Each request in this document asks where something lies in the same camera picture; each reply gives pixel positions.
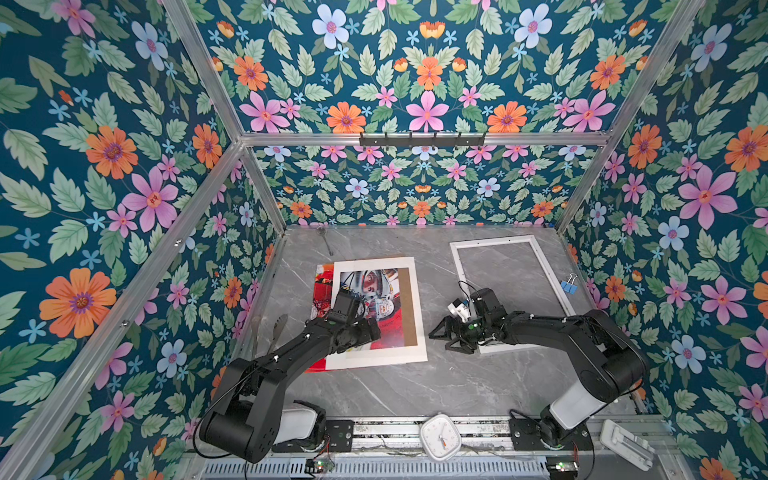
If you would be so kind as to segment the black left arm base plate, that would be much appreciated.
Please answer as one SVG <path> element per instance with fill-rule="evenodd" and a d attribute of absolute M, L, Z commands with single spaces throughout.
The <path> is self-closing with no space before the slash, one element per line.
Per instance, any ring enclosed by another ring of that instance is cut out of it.
<path fill-rule="evenodd" d="M 320 453 L 326 447 L 331 453 L 350 452 L 355 423 L 347 419 L 323 420 L 316 423 L 310 433 L 300 439 L 275 443 L 274 453 Z"/>

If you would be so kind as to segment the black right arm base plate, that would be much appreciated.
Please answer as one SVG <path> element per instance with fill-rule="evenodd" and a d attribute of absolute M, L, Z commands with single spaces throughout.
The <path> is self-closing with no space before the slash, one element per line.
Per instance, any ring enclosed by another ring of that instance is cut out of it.
<path fill-rule="evenodd" d="M 536 419 L 510 418 L 508 426 L 515 451 L 592 451 L 594 449 L 585 423 L 564 434 L 557 443 L 548 443 L 542 439 Z"/>

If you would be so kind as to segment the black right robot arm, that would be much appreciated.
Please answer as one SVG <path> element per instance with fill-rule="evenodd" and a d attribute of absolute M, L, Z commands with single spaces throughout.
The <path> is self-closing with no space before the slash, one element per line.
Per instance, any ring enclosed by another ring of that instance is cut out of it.
<path fill-rule="evenodd" d="M 571 316 L 508 311 L 493 290 L 483 288 L 465 301 L 454 300 L 448 311 L 428 334 L 445 340 L 447 350 L 471 355 L 496 341 L 567 354 L 577 381 L 542 410 L 536 422 L 541 442 L 550 449 L 564 446 L 586 420 L 630 393 L 650 370 L 648 357 L 600 309 Z"/>

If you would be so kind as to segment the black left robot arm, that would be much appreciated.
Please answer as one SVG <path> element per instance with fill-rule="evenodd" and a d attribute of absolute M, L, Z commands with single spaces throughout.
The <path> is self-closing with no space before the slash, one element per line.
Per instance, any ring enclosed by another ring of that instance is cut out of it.
<path fill-rule="evenodd" d="M 238 358 L 226 368 L 196 437 L 250 463 L 258 463 L 277 443 L 285 394 L 316 362 L 380 338 L 375 321 L 365 318 L 362 298 L 337 294 L 323 318 L 275 352 L 254 360 Z"/>

